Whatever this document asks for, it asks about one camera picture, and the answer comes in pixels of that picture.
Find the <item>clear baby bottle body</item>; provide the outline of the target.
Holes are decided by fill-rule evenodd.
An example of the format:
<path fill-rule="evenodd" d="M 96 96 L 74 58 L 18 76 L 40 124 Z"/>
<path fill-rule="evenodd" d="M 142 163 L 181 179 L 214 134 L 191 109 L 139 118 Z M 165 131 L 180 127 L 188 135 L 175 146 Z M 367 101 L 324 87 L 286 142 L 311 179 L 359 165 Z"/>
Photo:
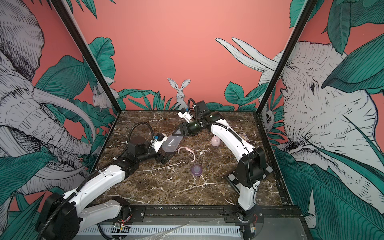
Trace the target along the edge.
<path fill-rule="evenodd" d="M 169 135 L 167 140 L 162 144 L 163 151 L 166 153 L 175 152 L 183 138 L 182 136 Z"/>

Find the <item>purple collar with nipple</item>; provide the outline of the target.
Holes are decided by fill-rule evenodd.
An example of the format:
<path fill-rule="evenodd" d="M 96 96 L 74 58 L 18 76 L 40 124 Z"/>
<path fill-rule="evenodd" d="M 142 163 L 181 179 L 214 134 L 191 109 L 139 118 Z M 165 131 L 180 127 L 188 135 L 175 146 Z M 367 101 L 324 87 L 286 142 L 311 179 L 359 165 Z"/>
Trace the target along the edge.
<path fill-rule="evenodd" d="M 193 165 L 191 168 L 191 173 L 193 176 L 201 176 L 203 173 L 203 167 L 201 165 Z"/>

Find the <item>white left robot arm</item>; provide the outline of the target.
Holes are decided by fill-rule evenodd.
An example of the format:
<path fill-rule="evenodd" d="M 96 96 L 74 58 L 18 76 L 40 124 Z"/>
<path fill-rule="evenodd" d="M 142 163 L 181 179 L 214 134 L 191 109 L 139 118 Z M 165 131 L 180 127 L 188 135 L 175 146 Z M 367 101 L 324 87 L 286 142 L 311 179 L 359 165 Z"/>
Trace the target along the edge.
<path fill-rule="evenodd" d="M 45 201 L 36 223 L 39 240 L 72 240 L 78 232 L 119 214 L 130 218 L 130 204 L 120 197 L 89 207 L 89 204 L 109 188 L 131 176 L 140 162 L 150 159 L 164 163 L 166 157 L 159 150 L 167 141 L 165 134 L 157 134 L 150 142 L 135 137 L 128 142 L 121 156 L 108 167 L 93 172 L 81 185 L 62 195 L 51 194 Z"/>

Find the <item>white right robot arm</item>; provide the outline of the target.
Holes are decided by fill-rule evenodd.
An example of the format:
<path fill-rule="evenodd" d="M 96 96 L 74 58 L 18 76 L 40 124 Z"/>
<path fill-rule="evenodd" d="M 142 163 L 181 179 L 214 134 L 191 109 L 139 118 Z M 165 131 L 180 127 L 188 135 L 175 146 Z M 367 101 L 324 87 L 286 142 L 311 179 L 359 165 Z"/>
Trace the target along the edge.
<path fill-rule="evenodd" d="M 174 136 L 194 136 L 204 129 L 210 130 L 233 153 L 238 161 L 233 173 L 238 181 L 235 186 L 240 191 L 238 205 L 249 211 L 256 205 L 256 194 L 260 182 L 273 170 L 266 164 L 265 152 L 262 148 L 255 148 L 237 134 L 219 112 L 206 111 L 201 117 L 192 117 L 182 109 L 178 116 L 185 120 L 180 124 Z"/>

